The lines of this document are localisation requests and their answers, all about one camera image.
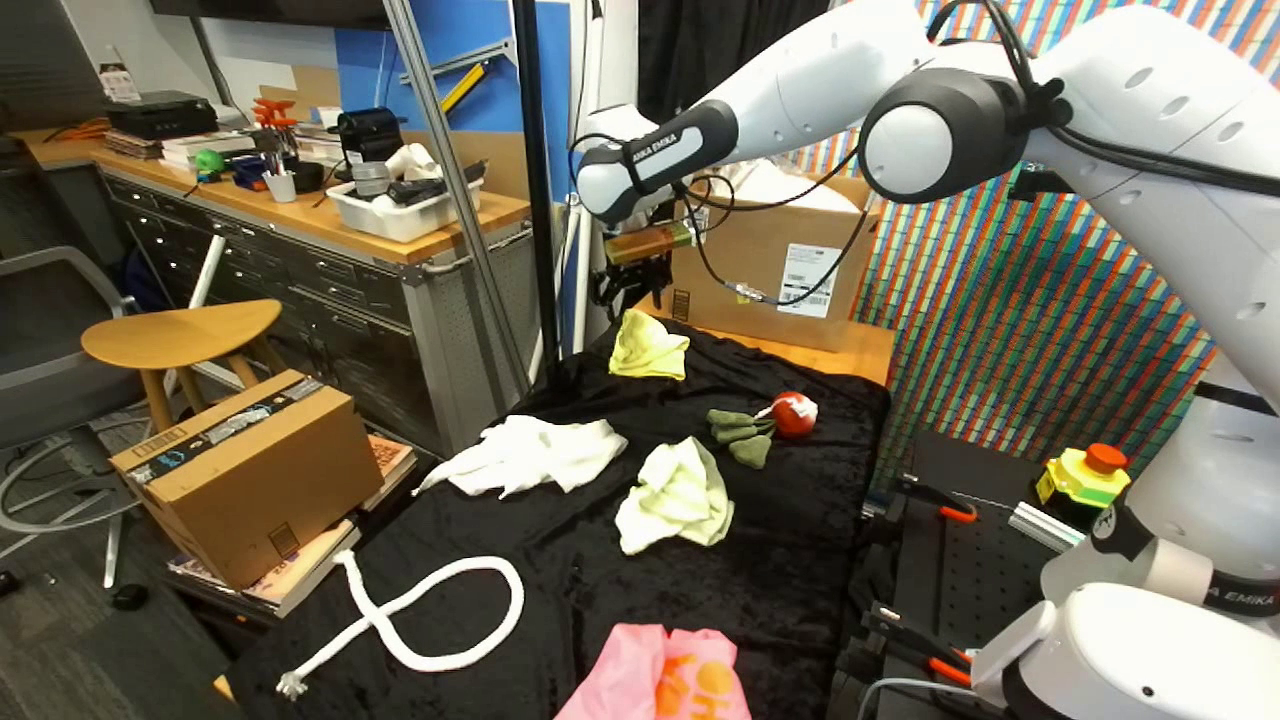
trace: white cable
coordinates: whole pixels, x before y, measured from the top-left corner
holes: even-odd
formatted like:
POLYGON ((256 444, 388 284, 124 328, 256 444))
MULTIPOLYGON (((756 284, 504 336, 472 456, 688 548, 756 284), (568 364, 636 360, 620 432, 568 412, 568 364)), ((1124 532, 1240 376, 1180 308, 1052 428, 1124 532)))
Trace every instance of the white cable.
POLYGON ((368 624, 376 628, 376 636, 384 640, 384 648, 412 672, 460 672, 460 668, 472 668, 480 664, 496 644, 504 644, 524 612, 524 580, 516 572, 512 560, 504 556, 468 556, 468 560, 456 560, 456 564, 444 564, 436 568, 432 576, 416 580, 408 592, 400 592, 396 600, 388 604, 372 604, 368 600, 368 588, 364 588, 364 576, 360 576, 360 564, 352 552, 340 552, 336 564, 344 564, 348 572, 348 592, 360 608, 360 620, 348 624, 344 632, 336 632, 316 656, 308 656, 300 668, 284 672, 276 680, 276 692, 296 700, 308 692, 308 676, 328 664, 336 652, 344 652, 360 632, 368 632, 368 624), (472 644, 468 652, 448 652, 448 656, 416 656, 404 636, 396 632, 392 616, 412 608, 420 596, 428 596, 436 584, 452 580, 452 576, 464 576, 464 572, 500 572, 512 588, 512 604, 508 604, 508 616, 480 640, 472 644))
POLYGON ((936 684, 936 680, 920 680, 920 676, 880 676, 880 680, 864 692, 864 700, 856 704, 856 720, 868 720, 868 716, 872 716, 872 700, 876 700, 884 688, 896 688, 896 692, 972 696, 968 688, 936 684))

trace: cardboard box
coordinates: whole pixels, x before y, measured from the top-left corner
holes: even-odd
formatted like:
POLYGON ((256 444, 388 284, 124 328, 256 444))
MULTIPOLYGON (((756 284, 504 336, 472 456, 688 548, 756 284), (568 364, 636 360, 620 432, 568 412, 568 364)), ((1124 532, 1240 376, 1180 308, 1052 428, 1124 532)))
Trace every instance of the cardboard box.
POLYGON ((252 384, 112 464, 168 540, 236 588, 380 488, 352 396, 300 372, 252 384))
MULTIPOLYGON (((760 296, 800 296, 812 288, 852 228, 860 224, 860 180, 832 180, 812 192, 804 204, 764 208, 764 212, 732 212, 720 228, 704 236, 708 264, 728 284, 748 284, 760 296)), ((672 252, 672 284, 664 288, 664 312, 672 320, 760 336, 804 348, 844 348, 848 320, 856 312, 856 296, 876 248, 880 216, 868 212, 860 236, 832 280, 800 304, 768 308, 748 304, 716 276, 708 276, 696 248, 672 252)))

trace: floor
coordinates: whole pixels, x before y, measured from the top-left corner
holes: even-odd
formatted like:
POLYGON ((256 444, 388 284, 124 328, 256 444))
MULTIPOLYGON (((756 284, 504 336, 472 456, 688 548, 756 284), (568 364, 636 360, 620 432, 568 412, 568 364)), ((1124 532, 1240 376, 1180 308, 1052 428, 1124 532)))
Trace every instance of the floor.
POLYGON ((144 516, 124 524, 120 584, 144 584, 148 604, 120 612, 100 588, 104 528, 40 536, 4 560, 20 592, 0 596, 0 716, 236 716, 212 692, 228 656, 164 588, 164 544, 144 516))

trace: metal pole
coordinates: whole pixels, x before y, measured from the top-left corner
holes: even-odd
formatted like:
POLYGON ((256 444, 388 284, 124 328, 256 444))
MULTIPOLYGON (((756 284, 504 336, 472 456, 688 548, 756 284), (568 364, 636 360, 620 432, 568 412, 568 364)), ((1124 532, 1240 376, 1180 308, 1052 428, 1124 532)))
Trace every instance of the metal pole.
POLYGON ((544 380, 560 368, 560 312, 556 312, 556 244, 552 244, 552 192, 548 192, 548 136, 544 136, 544 88, 536 56, 536 0, 508 0, 516 24, 520 60, 520 116, 524 116, 524 164, 528 164, 528 220, 532 220, 532 268, 544 320, 544 380))
MULTIPOLYGON (((512 312, 508 312, 504 292, 496 284, 496 272, 488 264, 484 228, 480 228, 480 216, 476 216, 476 204, 472 204, 472 192, 468 192, 464 164, 456 160, 452 140, 448 140, 448 124, 444 124, 444 112, 440 112, 440 92, 436 92, 436 80, 428 72, 432 68, 428 48, 420 40, 420 28, 416 28, 416 16, 412 16, 408 0, 384 0, 384 12, 388 12, 388 24, 392 24, 392 36, 400 44, 408 84, 416 88, 416 100, 424 104, 428 132, 432 132, 432 144, 436 144, 432 152, 436 152, 436 160, 444 168, 444 184, 448 184, 448 192, 456 200, 456 220, 464 224, 464 244, 468 244, 472 268, 480 276, 480 292, 484 292, 484 300, 492 308, 492 324, 496 324, 496 336, 504 344, 512 384, 524 396, 528 380, 524 380, 524 368, 520 368, 520 344, 516 344, 512 312)), ((476 308, 476 312, 480 312, 476 340, 480 340, 480 348, 488 348, 484 308, 476 308)))

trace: white cloth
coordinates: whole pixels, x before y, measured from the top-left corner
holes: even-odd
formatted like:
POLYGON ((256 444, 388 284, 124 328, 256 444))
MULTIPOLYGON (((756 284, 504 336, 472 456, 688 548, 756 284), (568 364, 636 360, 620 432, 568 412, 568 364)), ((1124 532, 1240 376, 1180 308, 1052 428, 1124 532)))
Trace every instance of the white cloth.
POLYGON ((436 464, 416 492, 440 480, 456 484, 468 496, 496 488, 500 496, 512 496, 536 484, 560 484, 564 492, 576 492, 592 484, 624 448, 628 440, 612 432, 608 420, 548 424, 536 416, 508 416, 504 424, 484 428, 480 444, 436 464))
POLYGON ((716 456, 696 440, 660 444, 644 456, 640 484, 616 508, 624 556, 656 540, 684 536, 692 544, 720 544, 732 524, 732 500, 716 456))
POLYGON ((524 612, 524 580, 516 572, 512 560, 504 556, 464 556, 464 560, 452 560, 444 568, 436 568, 432 576, 416 580, 408 592, 400 592, 396 600, 388 604, 372 604, 368 600, 368 588, 364 588, 364 576, 360 576, 360 564, 356 564, 356 552, 340 552, 336 564, 344 564, 348 572, 348 592, 360 608, 360 620, 348 624, 344 632, 336 632, 316 656, 308 656, 300 668, 284 672, 276 680, 276 692, 296 700, 308 692, 308 676, 328 664, 336 652, 344 652, 356 636, 364 636, 368 628, 376 628, 376 636, 384 640, 384 648, 412 672, 460 672, 460 668, 472 668, 480 664, 496 644, 504 644, 524 612), (436 584, 452 580, 452 576, 464 576, 464 572, 500 572, 512 588, 512 604, 508 604, 508 616, 480 640, 472 644, 468 652, 448 652, 448 656, 420 656, 404 644, 404 636, 396 632, 392 616, 420 604, 420 596, 428 596, 436 584))

